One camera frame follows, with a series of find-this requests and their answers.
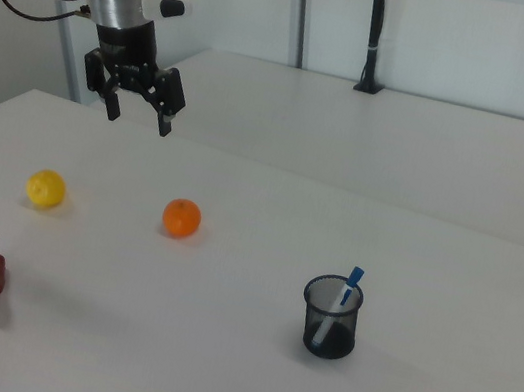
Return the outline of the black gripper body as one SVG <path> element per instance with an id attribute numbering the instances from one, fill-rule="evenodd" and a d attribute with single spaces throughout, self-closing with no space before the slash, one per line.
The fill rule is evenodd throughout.
<path id="1" fill-rule="evenodd" d="M 97 25 L 96 31 L 99 46 L 90 52 L 87 83 L 101 87 L 108 72 L 124 89 L 150 90 L 159 69 L 154 23 L 125 29 Z"/>

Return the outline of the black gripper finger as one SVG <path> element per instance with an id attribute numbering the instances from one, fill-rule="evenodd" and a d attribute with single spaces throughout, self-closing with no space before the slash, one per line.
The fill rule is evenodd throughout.
<path id="1" fill-rule="evenodd" d="M 86 53 L 84 60 L 86 87 L 100 96 L 106 107 L 107 118 L 114 121 L 121 112 L 117 95 L 119 75 L 109 73 L 99 48 Z"/>
<path id="2" fill-rule="evenodd" d="M 161 137 L 172 131 L 177 113 L 186 106 L 181 74 L 178 68 L 158 70 L 153 75 L 152 85 L 143 98 L 152 105 L 157 114 L 158 133 Z"/>

